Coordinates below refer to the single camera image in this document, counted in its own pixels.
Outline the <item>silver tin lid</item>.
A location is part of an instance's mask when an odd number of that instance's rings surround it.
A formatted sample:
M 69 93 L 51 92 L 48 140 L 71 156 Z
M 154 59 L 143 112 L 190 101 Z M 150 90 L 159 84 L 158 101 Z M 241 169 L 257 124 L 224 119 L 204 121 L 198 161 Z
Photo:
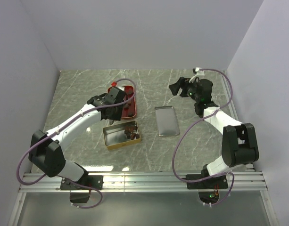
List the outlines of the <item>silver tin lid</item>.
M 160 137 L 171 137 L 180 134 L 178 120 L 173 106 L 155 107 L 155 114 Z

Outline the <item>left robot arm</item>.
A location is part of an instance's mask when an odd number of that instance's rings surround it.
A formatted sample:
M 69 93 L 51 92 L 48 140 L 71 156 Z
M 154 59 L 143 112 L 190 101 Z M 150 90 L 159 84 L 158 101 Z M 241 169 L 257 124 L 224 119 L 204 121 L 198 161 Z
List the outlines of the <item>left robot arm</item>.
M 46 176 L 60 176 L 71 180 L 77 189 L 84 189 L 88 184 L 88 172 L 79 164 L 66 160 L 63 151 L 72 140 L 89 126 L 101 120 L 121 119 L 126 92 L 112 87 L 108 93 L 91 97 L 76 114 L 60 125 L 32 136 L 32 150 L 28 159 Z

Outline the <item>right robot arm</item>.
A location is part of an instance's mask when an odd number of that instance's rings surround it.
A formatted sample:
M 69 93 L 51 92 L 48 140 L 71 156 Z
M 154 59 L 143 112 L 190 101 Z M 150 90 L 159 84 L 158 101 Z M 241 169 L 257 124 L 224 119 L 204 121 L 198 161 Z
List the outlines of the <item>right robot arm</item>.
M 211 188 L 217 183 L 217 176 L 243 164 L 256 162 L 259 150 L 255 127 L 251 123 L 242 123 L 223 112 L 212 100 L 213 83 L 207 79 L 184 78 L 169 85 L 171 93 L 176 96 L 190 97 L 201 121 L 206 121 L 222 135 L 221 155 L 203 167 L 202 185 Z

